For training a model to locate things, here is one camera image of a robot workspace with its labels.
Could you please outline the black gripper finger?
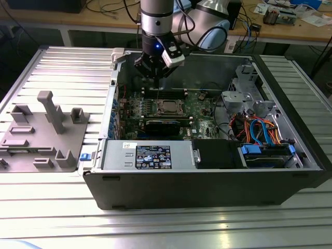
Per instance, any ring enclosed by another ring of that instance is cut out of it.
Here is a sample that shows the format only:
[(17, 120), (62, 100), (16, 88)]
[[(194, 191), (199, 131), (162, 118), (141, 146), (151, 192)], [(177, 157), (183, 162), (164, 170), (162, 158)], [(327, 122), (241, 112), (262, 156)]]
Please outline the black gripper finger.
[(134, 61), (134, 67), (150, 82), (153, 87), (157, 87), (157, 59), (155, 56), (150, 56), (142, 52), (140, 57)]
[(167, 78), (172, 72), (172, 68), (158, 66), (156, 69), (156, 87), (160, 87), (160, 79)]

